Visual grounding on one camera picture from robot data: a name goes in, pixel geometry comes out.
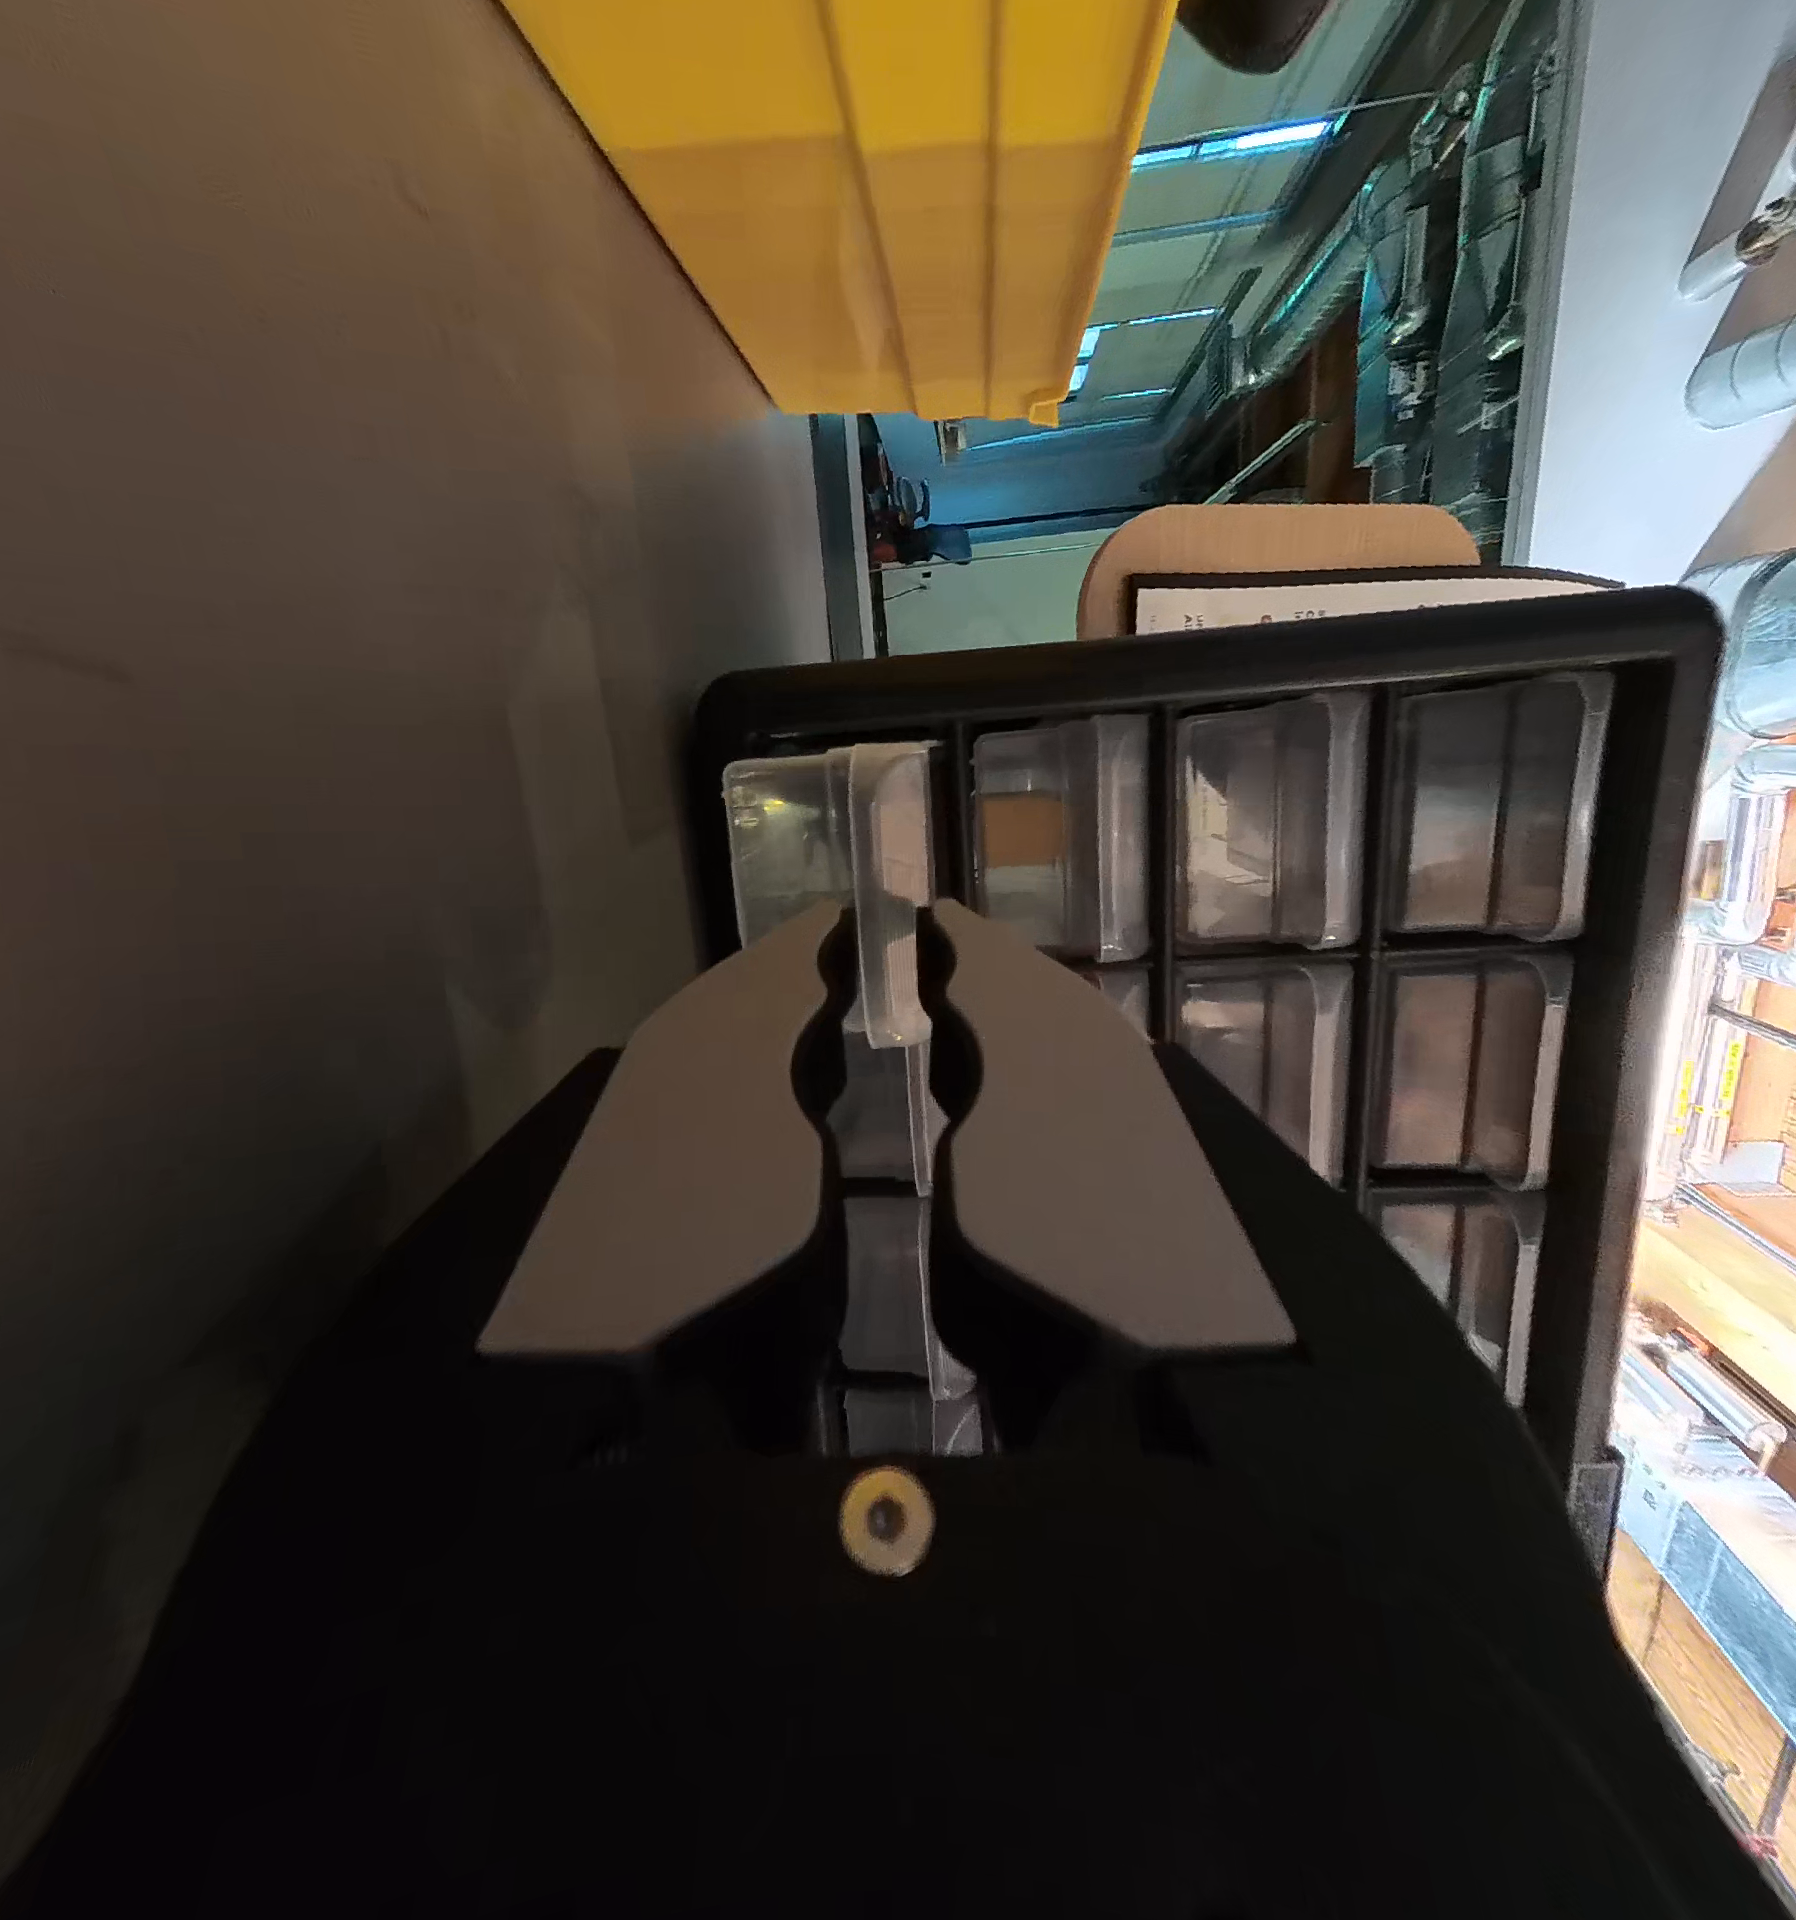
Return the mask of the metal air duct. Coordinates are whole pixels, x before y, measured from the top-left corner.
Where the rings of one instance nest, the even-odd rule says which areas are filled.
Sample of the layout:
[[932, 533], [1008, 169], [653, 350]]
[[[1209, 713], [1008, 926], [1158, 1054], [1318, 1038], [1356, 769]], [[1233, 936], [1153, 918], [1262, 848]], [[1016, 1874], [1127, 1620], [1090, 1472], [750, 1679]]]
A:
[[1711, 1392], [1627, 1352], [1612, 1403], [1617, 1532], [1796, 1750], [1796, 1497], [1763, 1475], [1750, 1428]]

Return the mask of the clear plastic drawer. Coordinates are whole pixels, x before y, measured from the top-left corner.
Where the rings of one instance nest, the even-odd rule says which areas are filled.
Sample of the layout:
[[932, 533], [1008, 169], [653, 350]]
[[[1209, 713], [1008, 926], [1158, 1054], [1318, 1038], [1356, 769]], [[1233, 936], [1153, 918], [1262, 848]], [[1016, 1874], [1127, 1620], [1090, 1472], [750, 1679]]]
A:
[[932, 893], [926, 746], [852, 746], [726, 767], [740, 944], [817, 905], [852, 912], [853, 996], [824, 1124], [844, 1183], [834, 1433], [853, 1457], [977, 1457], [981, 1388], [932, 1327], [928, 1195], [945, 1117], [928, 1090], [918, 914]]

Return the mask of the silver pipe bundle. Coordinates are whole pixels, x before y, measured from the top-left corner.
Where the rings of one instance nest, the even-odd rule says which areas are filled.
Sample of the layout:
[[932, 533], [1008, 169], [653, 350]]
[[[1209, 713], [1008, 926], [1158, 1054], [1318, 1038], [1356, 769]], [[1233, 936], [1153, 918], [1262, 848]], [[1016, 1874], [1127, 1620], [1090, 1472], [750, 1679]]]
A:
[[[1679, 297], [1728, 294], [1785, 244], [1796, 244], [1796, 138], [1779, 193], [1686, 266]], [[1686, 382], [1686, 415], [1701, 429], [1796, 415], [1796, 313], [1709, 350]], [[1750, 1010], [1757, 988], [1796, 995], [1796, 914], [1773, 935], [1796, 806], [1796, 548], [1692, 567], [1682, 586], [1711, 603], [1728, 646], [1686, 883], [1661, 1134], [1644, 1187], [1650, 1210], [1675, 1210], [1709, 1183], [1777, 1187], [1777, 1131], [1731, 1145], [1731, 1120], [1750, 1042], [1796, 1058], [1796, 1036]]]

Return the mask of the glass partition wall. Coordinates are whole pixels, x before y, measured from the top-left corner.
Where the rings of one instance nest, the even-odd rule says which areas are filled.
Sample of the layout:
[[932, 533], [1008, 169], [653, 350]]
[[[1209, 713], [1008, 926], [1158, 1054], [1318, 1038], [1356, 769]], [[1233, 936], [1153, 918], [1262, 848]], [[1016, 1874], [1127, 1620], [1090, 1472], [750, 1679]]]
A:
[[865, 417], [879, 656], [1074, 638], [1166, 504], [1433, 504], [1507, 545], [1563, 4], [1334, 4], [1274, 76], [1178, 27], [1056, 426]]

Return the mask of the yellow plastic bin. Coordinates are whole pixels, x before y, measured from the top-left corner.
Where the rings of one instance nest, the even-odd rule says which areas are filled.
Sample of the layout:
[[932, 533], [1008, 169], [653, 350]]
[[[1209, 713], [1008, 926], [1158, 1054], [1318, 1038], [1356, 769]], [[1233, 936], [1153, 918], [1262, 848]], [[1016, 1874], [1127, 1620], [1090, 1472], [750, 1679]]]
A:
[[770, 400], [1050, 429], [1171, 4], [503, 4]]

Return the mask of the black round ribbed disc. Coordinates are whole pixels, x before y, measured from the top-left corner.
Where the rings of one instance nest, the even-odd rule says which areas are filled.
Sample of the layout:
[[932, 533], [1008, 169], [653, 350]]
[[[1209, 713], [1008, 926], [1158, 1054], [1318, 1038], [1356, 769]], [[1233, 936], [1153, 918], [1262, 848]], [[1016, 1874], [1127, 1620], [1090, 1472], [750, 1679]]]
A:
[[1274, 76], [1302, 53], [1330, 8], [1323, 0], [1181, 0], [1175, 4], [1175, 27], [1220, 67], [1241, 76]]

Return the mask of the black drawer cabinet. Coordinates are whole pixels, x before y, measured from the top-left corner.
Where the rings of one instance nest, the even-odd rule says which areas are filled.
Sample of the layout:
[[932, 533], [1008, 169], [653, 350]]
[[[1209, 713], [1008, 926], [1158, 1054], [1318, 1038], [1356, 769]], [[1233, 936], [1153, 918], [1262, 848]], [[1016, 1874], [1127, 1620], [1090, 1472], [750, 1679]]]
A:
[[1723, 638], [1682, 589], [1596, 589], [717, 677], [691, 727], [708, 945], [740, 945], [723, 773], [852, 746], [926, 746], [932, 883], [974, 910], [970, 739], [1090, 713], [1200, 713], [1312, 690], [1442, 690], [1607, 671], [1612, 706], [1568, 1001], [1530, 1371], [1514, 1403], [1567, 1490], [1607, 1447], [1656, 1021], [1675, 945], [1706, 717]]

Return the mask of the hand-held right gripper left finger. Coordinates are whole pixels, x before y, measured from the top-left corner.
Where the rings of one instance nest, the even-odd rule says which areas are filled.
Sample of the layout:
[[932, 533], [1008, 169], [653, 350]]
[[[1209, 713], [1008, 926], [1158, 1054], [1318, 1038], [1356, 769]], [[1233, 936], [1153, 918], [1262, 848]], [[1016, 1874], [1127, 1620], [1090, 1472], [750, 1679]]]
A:
[[799, 912], [629, 1036], [480, 1357], [655, 1357], [817, 1238], [834, 1150], [796, 1069], [841, 1038], [839, 953], [846, 912]]

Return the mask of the printed instruction sheet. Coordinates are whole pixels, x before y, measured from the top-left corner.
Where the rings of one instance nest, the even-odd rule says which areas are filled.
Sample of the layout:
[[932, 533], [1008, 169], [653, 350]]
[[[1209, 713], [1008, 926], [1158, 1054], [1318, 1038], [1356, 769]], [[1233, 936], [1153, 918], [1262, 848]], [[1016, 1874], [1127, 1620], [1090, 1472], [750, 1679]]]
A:
[[1596, 589], [1617, 589], [1617, 584], [1538, 567], [1141, 575], [1130, 576], [1130, 634], [1158, 638], [1381, 613], [1482, 608]]

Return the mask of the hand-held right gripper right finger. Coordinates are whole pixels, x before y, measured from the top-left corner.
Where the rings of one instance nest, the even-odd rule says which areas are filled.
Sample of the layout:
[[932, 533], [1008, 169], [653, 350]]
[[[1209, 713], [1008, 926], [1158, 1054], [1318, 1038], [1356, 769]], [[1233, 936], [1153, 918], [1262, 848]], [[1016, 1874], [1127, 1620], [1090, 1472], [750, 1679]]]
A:
[[932, 1319], [970, 1370], [1074, 1349], [1295, 1349], [1149, 1042], [1094, 981], [951, 899], [932, 948]]

